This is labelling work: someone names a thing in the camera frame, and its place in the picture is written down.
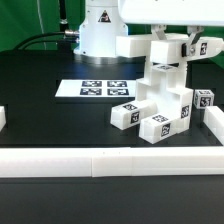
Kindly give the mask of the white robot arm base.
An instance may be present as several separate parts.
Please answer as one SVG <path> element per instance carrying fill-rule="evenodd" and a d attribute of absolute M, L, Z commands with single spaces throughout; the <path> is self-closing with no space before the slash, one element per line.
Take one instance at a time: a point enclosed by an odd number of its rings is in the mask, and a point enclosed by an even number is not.
<path fill-rule="evenodd" d="M 118 12 L 118 0 L 85 0 L 85 19 L 79 26 L 77 61 L 91 64 L 117 64 L 116 38 L 127 36 L 128 27 Z"/>

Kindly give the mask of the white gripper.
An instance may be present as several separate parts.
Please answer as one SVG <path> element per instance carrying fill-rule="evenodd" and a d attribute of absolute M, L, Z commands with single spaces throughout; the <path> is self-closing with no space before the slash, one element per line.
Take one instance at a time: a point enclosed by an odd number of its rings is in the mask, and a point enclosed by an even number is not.
<path fill-rule="evenodd" d="M 154 40 L 166 40 L 165 25 L 190 25 L 183 57 L 195 54 L 203 26 L 224 27 L 224 0 L 118 0 L 118 10 L 125 23 L 155 24 Z"/>

